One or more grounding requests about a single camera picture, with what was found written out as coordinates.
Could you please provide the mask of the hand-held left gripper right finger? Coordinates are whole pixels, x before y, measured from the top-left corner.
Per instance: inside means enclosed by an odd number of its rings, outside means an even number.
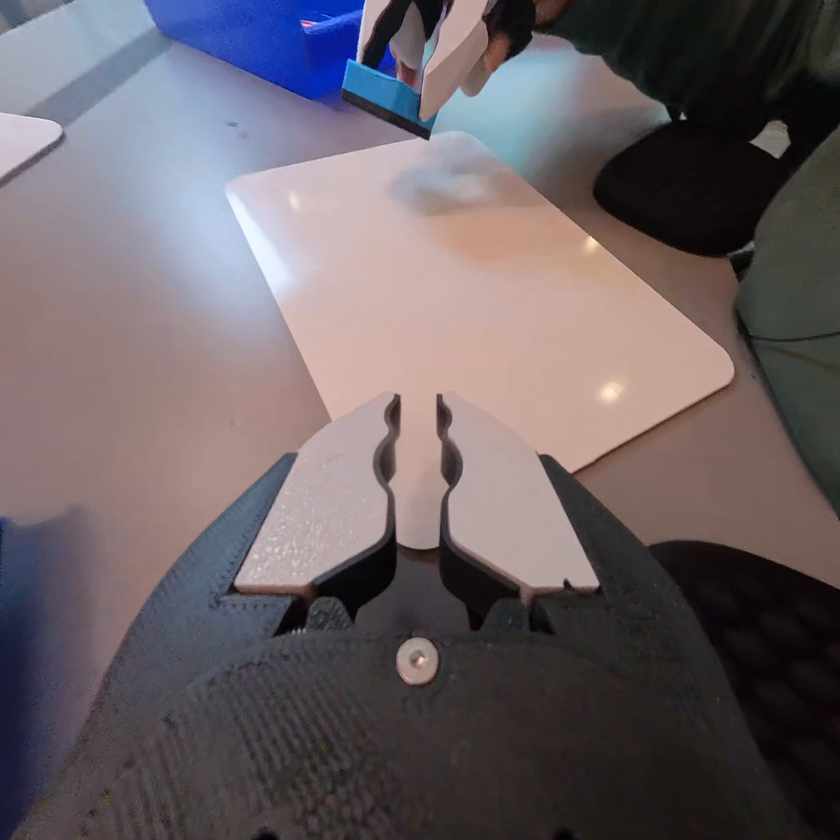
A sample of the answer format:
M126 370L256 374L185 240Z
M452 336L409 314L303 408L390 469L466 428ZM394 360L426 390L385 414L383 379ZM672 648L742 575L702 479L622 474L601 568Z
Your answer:
M437 395L439 572L473 621L501 600L530 607L601 583L536 450L454 392Z

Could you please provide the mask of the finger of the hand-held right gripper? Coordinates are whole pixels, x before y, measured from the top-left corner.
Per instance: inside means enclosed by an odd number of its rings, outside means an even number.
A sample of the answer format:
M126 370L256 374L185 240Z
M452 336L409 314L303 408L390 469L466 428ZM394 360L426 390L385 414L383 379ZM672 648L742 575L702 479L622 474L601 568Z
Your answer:
M422 122L437 115L484 55L489 44L487 17L496 5L496 1L445 5L435 46L423 67L418 109Z
M378 68L385 52L409 69L421 69L426 43L442 16L441 1L366 1L358 41L358 63Z

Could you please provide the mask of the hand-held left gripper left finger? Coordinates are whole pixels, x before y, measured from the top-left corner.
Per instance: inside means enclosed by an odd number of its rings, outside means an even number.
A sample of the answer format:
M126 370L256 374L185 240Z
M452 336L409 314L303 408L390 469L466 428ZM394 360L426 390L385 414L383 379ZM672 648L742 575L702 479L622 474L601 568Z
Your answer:
M303 444L235 578L241 595L340 601L351 619L396 572L401 397L384 392Z

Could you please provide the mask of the blue whiteboard eraser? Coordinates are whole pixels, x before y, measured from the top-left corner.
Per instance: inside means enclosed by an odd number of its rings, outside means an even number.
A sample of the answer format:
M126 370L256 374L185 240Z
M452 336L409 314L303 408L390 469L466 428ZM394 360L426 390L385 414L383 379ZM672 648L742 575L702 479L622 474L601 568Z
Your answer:
M423 140L429 140L432 135L437 115L421 118L419 91L355 60L347 62L341 98L352 107Z

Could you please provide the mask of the white whiteboard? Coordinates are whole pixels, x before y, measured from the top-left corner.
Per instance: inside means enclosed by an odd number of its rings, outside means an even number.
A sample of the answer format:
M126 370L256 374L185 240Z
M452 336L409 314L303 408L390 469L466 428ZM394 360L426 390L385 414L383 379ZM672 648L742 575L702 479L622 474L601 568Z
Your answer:
M437 394L574 473L732 382L718 343L465 133L225 193L330 418L401 396L407 548L438 541Z

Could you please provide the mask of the person's right hand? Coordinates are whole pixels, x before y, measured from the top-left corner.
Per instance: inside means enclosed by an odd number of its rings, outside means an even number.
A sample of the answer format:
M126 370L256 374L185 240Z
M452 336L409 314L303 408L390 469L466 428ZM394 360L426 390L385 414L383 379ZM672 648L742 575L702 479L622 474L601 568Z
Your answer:
M532 31L532 36L535 32L548 31L557 22L564 9L567 8L567 6L569 6L571 3L569 1L533 2L537 10L537 17L535 21L535 28ZM486 27L487 36L487 17L489 16L489 13L492 10L492 8L490 8L489 11L483 17L483 23ZM487 48L488 43L481 57L478 59L477 63L469 72L467 78L460 87L462 92L464 92L467 97L473 98L477 96L481 92L482 88L487 84L487 81L489 80L490 76L500 68L500 66L487 66Z

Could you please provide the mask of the blue plastic bin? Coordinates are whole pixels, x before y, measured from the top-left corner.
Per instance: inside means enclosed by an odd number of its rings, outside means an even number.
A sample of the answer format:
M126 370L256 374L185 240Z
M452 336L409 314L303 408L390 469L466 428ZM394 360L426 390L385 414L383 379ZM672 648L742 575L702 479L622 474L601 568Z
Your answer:
M184 46L306 99L338 91L355 58L363 1L146 1Z

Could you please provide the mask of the black textured wrist pad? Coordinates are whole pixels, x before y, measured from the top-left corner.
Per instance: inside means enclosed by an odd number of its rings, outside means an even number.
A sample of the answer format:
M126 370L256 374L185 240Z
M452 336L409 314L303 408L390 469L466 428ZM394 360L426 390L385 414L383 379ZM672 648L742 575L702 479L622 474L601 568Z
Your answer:
M783 158L751 142L672 122L606 162L592 194L605 212L661 244L725 257L753 241L790 175Z
M839 838L839 590L726 545L654 544L759 750L816 838Z

